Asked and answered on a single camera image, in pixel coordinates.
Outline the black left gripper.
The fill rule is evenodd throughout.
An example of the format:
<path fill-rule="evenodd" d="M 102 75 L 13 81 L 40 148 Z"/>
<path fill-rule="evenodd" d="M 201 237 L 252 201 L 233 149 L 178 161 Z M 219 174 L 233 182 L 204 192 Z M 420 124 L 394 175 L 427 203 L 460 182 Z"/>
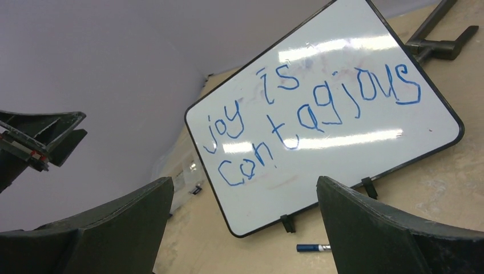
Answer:
<path fill-rule="evenodd" d="M 50 163 L 61 167 L 87 135 L 77 129 L 86 118 L 81 111 L 50 114 L 22 114 L 1 111 L 1 148 L 42 172 Z"/>

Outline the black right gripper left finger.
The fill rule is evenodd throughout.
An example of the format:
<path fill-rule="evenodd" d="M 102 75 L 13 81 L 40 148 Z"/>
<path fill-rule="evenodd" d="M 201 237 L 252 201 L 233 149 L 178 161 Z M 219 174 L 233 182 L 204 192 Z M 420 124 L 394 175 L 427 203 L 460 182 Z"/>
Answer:
<path fill-rule="evenodd" d="M 31 231 L 1 233 L 2 273 L 153 273 L 174 184 L 125 196 Z"/>

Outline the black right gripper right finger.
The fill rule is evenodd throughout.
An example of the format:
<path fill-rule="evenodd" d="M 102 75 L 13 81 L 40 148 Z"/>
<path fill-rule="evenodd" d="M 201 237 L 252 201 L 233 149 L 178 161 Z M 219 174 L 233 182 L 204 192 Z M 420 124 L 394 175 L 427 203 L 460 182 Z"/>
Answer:
<path fill-rule="evenodd" d="M 317 198 L 338 273 L 482 273 L 483 232 L 442 224 L 320 176 Z"/>

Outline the blue marker cap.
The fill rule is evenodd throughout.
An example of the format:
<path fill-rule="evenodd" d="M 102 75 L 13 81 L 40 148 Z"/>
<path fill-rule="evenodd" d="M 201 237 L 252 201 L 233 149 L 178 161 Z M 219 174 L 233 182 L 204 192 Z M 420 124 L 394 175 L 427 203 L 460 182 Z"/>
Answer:
<path fill-rule="evenodd" d="M 319 244 L 297 244 L 297 252 L 320 252 Z"/>

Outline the white whiteboard with black frame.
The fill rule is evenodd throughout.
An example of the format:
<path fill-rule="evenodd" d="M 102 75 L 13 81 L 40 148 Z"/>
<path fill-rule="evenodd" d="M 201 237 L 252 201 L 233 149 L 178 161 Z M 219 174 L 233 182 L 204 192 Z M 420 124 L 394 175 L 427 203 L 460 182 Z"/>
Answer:
<path fill-rule="evenodd" d="M 331 1 L 209 91 L 185 124 L 246 237 L 458 143 L 462 120 L 371 1 Z"/>

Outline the white whiteboard marker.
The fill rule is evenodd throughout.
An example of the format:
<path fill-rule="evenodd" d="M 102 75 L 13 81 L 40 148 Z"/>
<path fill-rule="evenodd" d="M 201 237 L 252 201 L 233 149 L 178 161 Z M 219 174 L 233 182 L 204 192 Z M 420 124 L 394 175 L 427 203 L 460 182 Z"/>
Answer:
<path fill-rule="evenodd" d="M 318 251 L 319 252 L 330 252 L 332 249 L 331 249 L 331 246 L 326 244 L 326 245 L 318 245 Z"/>

